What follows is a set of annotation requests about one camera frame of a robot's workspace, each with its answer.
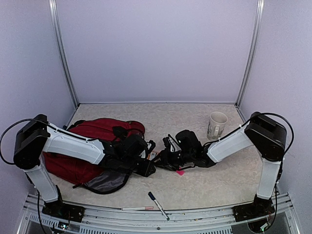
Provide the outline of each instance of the white mug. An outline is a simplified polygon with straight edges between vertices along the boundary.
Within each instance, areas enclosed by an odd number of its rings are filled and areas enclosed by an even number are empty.
[[[219,111],[212,112],[209,118],[207,138],[209,140],[217,140],[221,137],[225,124],[228,122],[228,117]]]

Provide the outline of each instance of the backpack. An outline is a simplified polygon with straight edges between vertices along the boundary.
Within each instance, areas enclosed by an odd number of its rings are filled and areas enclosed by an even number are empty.
[[[137,134],[144,137],[145,128],[137,121],[121,121],[99,118],[91,121],[79,120],[68,129],[69,132],[100,140],[115,141]],[[43,152],[48,172],[67,180],[75,186],[82,186],[97,194],[110,194],[121,189],[131,172],[117,172],[104,169],[87,161],[55,153]]]

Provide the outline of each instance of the table surface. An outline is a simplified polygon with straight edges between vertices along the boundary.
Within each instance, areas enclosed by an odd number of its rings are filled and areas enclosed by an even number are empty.
[[[137,120],[146,128],[145,139],[164,149],[162,138],[188,129],[207,142],[209,115],[225,113],[229,121],[223,135],[242,123],[234,105],[229,104],[82,104],[72,123],[101,117],[124,121]],[[64,200],[102,207],[155,206],[148,197],[151,191],[166,210],[207,208],[252,201],[261,175],[261,159],[254,147],[244,149],[211,168],[192,168],[183,176],[157,168],[148,178],[132,174],[127,184],[109,195],[98,195],[50,174]]]

